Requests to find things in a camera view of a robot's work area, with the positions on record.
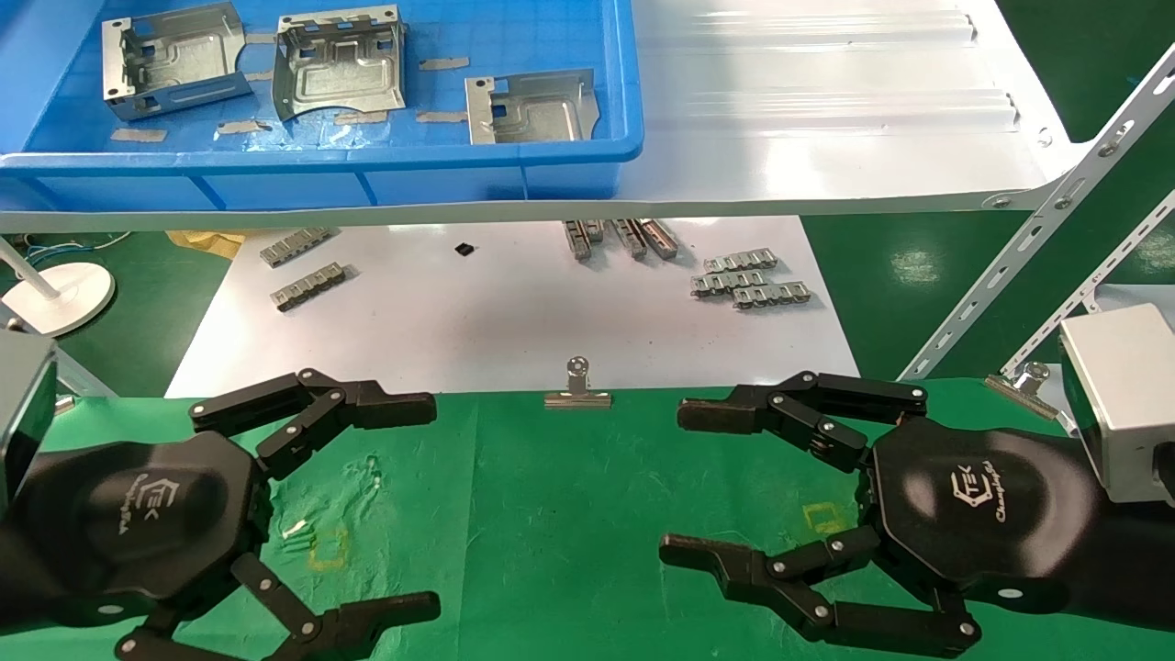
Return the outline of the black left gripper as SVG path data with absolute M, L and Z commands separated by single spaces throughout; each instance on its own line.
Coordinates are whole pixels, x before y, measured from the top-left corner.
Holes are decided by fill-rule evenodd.
M 419 426 L 437 414 L 434 394 L 389 394 L 374 380 L 303 369 L 196 403 L 197 436 L 184 441 L 36 456 L 24 480 L 24 628 L 152 614 L 120 640 L 118 660 L 231 660 L 173 633 L 240 584 L 288 632 L 268 660 L 370 657 L 387 629 L 438 619 L 438 594 L 315 614 L 256 555 L 273 513 L 267 478 L 289 477 L 348 429 Z M 228 439 L 276 421 L 283 427 L 257 444 L 256 461 Z

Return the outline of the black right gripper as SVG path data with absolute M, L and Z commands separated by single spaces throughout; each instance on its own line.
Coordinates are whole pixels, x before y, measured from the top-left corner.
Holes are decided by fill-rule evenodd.
M 660 561 L 709 573 L 724 599 L 776 612 L 810 643 L 857 649 L 959 657 L 981 640 L 964 599 L 1033 614 L 1070 611 L 1070 560 L 1103 495 L 1085 452 L 1039 432 L 905 421 L 924 417 L 927 399 L 924 387 L 901 382 L 804 371 L 678 405 L 680 430 L 771 432 L 842 473 L 870 465 L 878 521 L 926 581 L 914 586 L 927 611 L 834 601 L 815 589 L 884 557 L 872 526 L 777 555 L 667 534 Z M 844 418 L 897 427 L 870 452 L 867 436 Z

